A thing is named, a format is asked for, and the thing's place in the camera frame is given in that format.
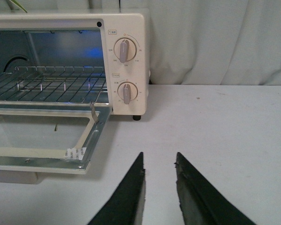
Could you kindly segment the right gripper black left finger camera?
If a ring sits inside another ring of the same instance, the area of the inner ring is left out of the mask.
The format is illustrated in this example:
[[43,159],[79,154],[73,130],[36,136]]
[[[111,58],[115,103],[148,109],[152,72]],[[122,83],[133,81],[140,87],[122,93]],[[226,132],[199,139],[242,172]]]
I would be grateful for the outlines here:
[[90,225],[141,225],[145,206],[146,180],[140,152],[105,205]]

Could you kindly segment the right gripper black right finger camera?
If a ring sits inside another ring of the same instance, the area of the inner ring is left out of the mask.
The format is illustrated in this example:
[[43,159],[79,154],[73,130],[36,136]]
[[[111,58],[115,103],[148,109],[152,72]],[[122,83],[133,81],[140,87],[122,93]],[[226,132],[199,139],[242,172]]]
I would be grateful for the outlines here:
[[186,225],[253,225],[180,152],[177,153],[177,194]]

